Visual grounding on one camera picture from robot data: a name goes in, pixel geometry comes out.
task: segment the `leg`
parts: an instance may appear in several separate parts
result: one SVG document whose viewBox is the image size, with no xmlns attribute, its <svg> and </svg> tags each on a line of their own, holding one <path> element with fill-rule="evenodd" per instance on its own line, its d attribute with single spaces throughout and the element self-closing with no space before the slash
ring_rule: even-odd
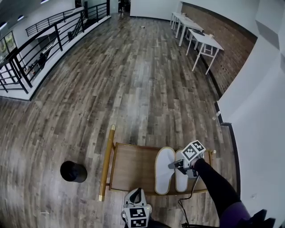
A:
<svg viewBox="0 0 285 228">
<path fill-rule="evenodd" d="M 181 38 L 180 38 L 180 41 L 179 41 L 179 47 L 181 47 L 182 40 L 183 40 L 184 33 L 185 33 L 185 29 L 186 29 L 186 25 L 183 25 L 182 34 L 181 34 Z"/>
<path fill-rule="evenodd" d="M 171 26 L 171 30 L 173 30 L 173 27 L 174 27 L 174 22 L 176 21 L 176 17 L 175 15 L 173 15 L 173 20 L 172 20 L 172 26 Z"/>
<path fill-rule="evenodd" d="M 196 44 L 195 44 L 194 50 L 196 50 L 196 49 L 197 49 L 198 44 L 199 44 L 199 42 L 198 42 L 198 41 L 196 41 Z"/>
<path fill-rule="evenodd" d="M 204 159 L 198 159 L 194 168 L 204 181 L 215 203 L 219 217 L 229 206 L 241 202 L 231 184 L 206 163 Z"/>
<path fill-rule="evenodd" d="M 180 20 L 179 20 L 179 22 L 178 22 L 178 28 L 177 28 L 177 31 L 176 31 L 176 36 L 175 36 L 175 38 L 177 38 L 177 37 L 178 37 L 178 33 L 179 33 L 179 29 L 180 29 L 180 25 L 181 25 L 181 22 L 180 22 Z"/>
<path fill-rule="evenodd" d="M 173 13 L 171 13 L 171 18 L 170 18 L 170 24 L 169 24 L 169 26 L 171 26 L 172 18 L 173 18 Z"/>
<path fill-rule="evenodd" d="M 189 42 L 189 46 L 188 46 L 186 55 L 188 55 L 188 51 L 189 51 L 189 48 L 190 48 L 190 45 L 191 45 L 191 42 L 192 42 L 192 38 L 193 38 L 193 34 L 191 33 L 191 34 L 190 34 L 190 42 Z"/>
<path fill-rule="evenodd" d="M 203 49 L 204 45 L 205 45 L 205 44 L 203 43 L 202 46 L 201 46 L 201 48 L 200 48 L 200 51 L 199 51 L 199 54 L 198 54 L 198 56 L 197 56 L 196 62 L 195 62 L 195 64 L 194 64 L 194 66 L 193 66 L 192 72 L 194 71 L 194 69 L 195 69 L 195 67 L 196 67 L 196 64 L 197 64 L 197 62 L 198 62 L 198 59 L 199 59 L 199 57 L 200 57 L 200 54 L 201 54 L 201 52 L 202 52 L 202 49 Z"/>
<path fill-rule="evenodd" d="M 189 30 L 187 29 L 186 36 L 185 36 L 185 37 L 186 37 L 186 40 L 188 40 L 188 39 L 187 39 L 188 31 L 189 31 Z"/>
<path fill-rule="evenodd" d="M 176 26 L 176 20 L 177 20 L 177 18 L 175 18 L 175 21 L 174 21 L 174 27 L 173 27 L 174 31 L 175 31 L 175 26 Z"/>
<path fill-rule="evenodd" d="M 206 71 L 206 74 L 209 72 L 210 67 L 212 66 L 212 63 L 213 63 L 215 57 L 217 56 L 218 51 L 219 51 L 219 49 L 217 48 L 216 53 L 215 53 L 215 55 L 214 55 L 214 57 L 213 57 L 213 59 L 212 59 L 212 62 L 210 63 L 209 68 L 208 68 L 207 71 Z"/>
</svg>

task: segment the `ceiling light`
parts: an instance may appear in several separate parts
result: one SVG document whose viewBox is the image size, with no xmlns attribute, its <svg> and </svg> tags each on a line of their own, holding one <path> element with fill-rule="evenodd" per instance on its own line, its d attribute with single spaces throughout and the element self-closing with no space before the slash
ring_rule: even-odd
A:
<svg viewBox="0 0 285 228">
<path fill-rule="evenodd" d="M 2 23 L 0 24 L 0 30 L 1 30 L 2 28 L 4 28 L 6 25 L 7 25 L 7 22 L 2 22 Z"/>
<path fill-rule="evenodd" d="M 43 4 L 43 3 L 45 3 L 45 2 L 47 2 L 48 0 L 41 0 L 41 4 Z"/>
<path fill-rule="evenodd" d="M 23 15 L 20 15 L 20 16 L 18 17 L 18 21 L 22 20 L 23 18 L 24 18 L 24 16 L 23 16 Z"/>
</svg>

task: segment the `table leg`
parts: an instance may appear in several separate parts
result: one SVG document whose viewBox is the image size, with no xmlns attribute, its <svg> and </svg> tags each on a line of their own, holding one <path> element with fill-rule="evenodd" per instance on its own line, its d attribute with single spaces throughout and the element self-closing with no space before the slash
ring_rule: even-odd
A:
<svg viewBox="0 0 285 228">
<path fill-rule="evenodd" d="M 171 30 L 173 30 L 173 27 L 174 27 L 174 21 L 176 21 L 176 17 L 175 17 L 175 15 L 173 15 L 173 20 L 172 20 Z"/>
<path fill-rule="evenodd" d="M 169 24 L 169 26 L 171 26 L 172 18 L 173 18 L 173 13 L 171 13 L 171 18 L 170 18 L 170 24 Z"/>
<path fill-rule="evenodd" d="M 175 31 L 176 21 L 177 21 L 177 18 L 175 18 L 175 21 L 174 21 L 173 31 Z"/>
<path fill-rule="evenodd" d="M 192 42 L 192 38 L 193 38 L 193 34 L 192 34 L 192 33 L 190 33 L 190 37 L 189 37 L 190 42 L 189 42 L 189 46 L 188 46 L 188 49 L 187 49 L 186 55 L 188 55 L 188 51 L 189 51 L 189 48 L 190 48 L 190 45 L 191 45 L 191 42 Z"/>
<path fill-rule="evenodd" d="M 196 62 L 195 62 L 195 64 L 194 64 L 194 66 L 193 66 L 192 72 L 194 71 L 194 69 L 195 69 L 195 67 L 196 67 L 196 64 L 197 64 L 197 62 L 198 62 L 198 59 L 199 59 L 199 57 L 200 57 L 200 54 L 201 54 L 201 52 L 202 52 L 202 49 L 203 49 L 204 45 L 205 45 L 205 44 L 202 43 L 202 46 L 201 46 L 201 48 L 200 48 L 200 51 L 199 51 L 199 54 L 198 54 L 198 56 L 197 56 Z"/>
<path fill-rule="evenodd" d="M 178 28 L 177 28 L 177 32 L 176 32 L 176 36 L 175 36 L 175 38 L 177 38 L 177 37 L 178 37 L 178 33 L 179 33 L 179 29 L 180 29 L 180 25 L 181 25 L 181 22 L 180 22 L 180 20 L 179 20 L 179 22 L 178 22 Z"/>
<path fill-rule="evenodd" d="M 182 44 L 182 40 L 183 40 L 184 33 L 185 33 L 185 28 L 186 28 L 186 25 L 183 25 L 183 30 L 182 30 L 182 34 L 181 34 L 181 38 L 180 38 L 180 42 L 179 42 L 179 47 L 181 47 L 181 44 Z"/>
<path fill-rule="evenodd" d="M 198 41 L 196 41 L 196 44 L 195 44 L 194 50 L 196 50 L 196 49 L 197 49 L 198 44 L 199 44 L 199 42 L 198 42 Z"/>
<path fill-rule="evenodd" d="M 209 72 L 210 67 L 212 66 L 212 63 L 213 63 L 213 61 L 214 61 L 215 57 L 217 56 L 218 51 L 219 51 L 219 49 L 217 48 L 216 53 L 215 53 L 215 55 L 214 55 L 214 57 L 213 57 L 213 59 L 212 59 L 212 62 L 210 63 L 209 68 L 207 69 L 207 71 L 206 71 L 206 73 L 205 73 L 205 74 L 207 74 L 207 73 Z"/>
</svg>

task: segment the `white slipper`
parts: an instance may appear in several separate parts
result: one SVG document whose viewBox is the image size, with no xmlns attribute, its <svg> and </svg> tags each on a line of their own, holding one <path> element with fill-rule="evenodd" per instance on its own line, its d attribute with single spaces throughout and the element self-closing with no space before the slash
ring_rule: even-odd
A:
<svg viewBox="0 0 285 228">
<path fill-rule="evenodd" d="M 155 192 L 166 195 L 169 192 L 171 177 L 174 169 L 168 168 L 175 160 L 175 152 L 171 147 L 163 147 L 155 160 Z"/>
<path fill-rule="evenodd" d="M 179 161 L 183 159 L 183 155 L 181 153 L 182 150 L 178 150 L 175 154 L 175 161 Z M 178 169 L 175 169 L 175 188 L 177 192 L 185 192 L 188 187 L 188 175 L 184 175 Z"/>
</svg>

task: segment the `wooden board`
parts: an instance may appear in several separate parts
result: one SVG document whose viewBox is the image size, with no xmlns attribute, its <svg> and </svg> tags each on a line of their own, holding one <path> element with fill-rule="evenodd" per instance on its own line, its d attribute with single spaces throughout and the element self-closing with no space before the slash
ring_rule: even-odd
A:
<svg viewBox="0 0 285 228">
<path fill-rule="evenodd" d="M 132 191 L 141 187 L 146 195 L 158 195 L 155 192 L 155 158 L 159 150 L 156 147 L 116 143 L 109 190 Z M 205 161 L 211 164 L 209 153 L 205 152 L 204 155 Z M 191 193 L 193 182 L 194 179 L 189 179 L 187 191 L 179 193 L 175 189 L 173 174 L 168 195 Z M 206 190 L 204 182 L 199 179 L 194 192 Z"/>
</svg>

